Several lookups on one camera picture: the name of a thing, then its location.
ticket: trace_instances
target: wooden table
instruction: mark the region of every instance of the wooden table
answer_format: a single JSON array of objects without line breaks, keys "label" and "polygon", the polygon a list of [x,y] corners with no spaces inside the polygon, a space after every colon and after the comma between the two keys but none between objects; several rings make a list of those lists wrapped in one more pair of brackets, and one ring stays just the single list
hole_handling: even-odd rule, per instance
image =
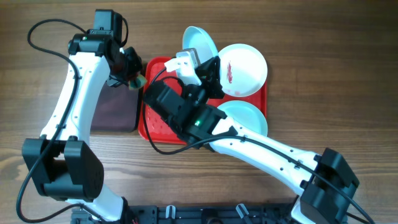
[{"label": "wooden table", "polygon": [[[27,174],[21,146],[49,120],[67,71],[63,60],[29,47],[27,31],[54,17],[89,29],[95,9],[114,9],[127,19],[127,45],[145,61],[174,55],[188,26],[207,30],[219,49],[245,43],[260,50],[269,66],[269,136],[318,153],[325,147],[341,152],[361,181],[355,200],[377,222],[398,221],[397,4],[94,1],[1,0],[0,223],[21,223],[15,213]],[[33,41],[66,54],[77,32],[46,24]],[[161,156],[137,131],[92,133],[90,141],[106,169],[105,183],[131,205],[259,204],[295,196],[268,174],[206,149]],[[29,184],[23,203],[28,217],[63,206]],[[67,212],[48,223],[69,220]]]}]

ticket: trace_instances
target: wooden tabletop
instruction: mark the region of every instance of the wooden tabletop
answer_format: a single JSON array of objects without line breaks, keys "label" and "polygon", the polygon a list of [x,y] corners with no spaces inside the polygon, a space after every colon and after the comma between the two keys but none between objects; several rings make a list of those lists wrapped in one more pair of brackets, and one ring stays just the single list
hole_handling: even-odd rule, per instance
[{"label": "wooden tabletop", "polygon": [[[235,43],[257,48],[269,67],[269,137],[317,153],[325,147],[341,152],[361,182],[354,199],[375,221],[398,221],[396,3],[0,2],[0,223],[21,223],[15,212],[27,174],[21,146],[47,124],[67,73],[65,61],[29,47],[27,31],[50,18],[89,29],[95,9],[114,9],[127,19],[127,46],[146,62],[175,55],[188,26],[208,31],[218,49]],[[34,32],[33,41],[66,55],[77,32],[46,24]],[[104,164],[105,183],[131,205],[259,204],[295,197],[272,176],[206,149],[162,156],[137,131],[92,133],[90,141]],[[65,204],[40,197],[30,183],[23,211],[39,218]],[[69,221],[67,212],[47,223]]]}]

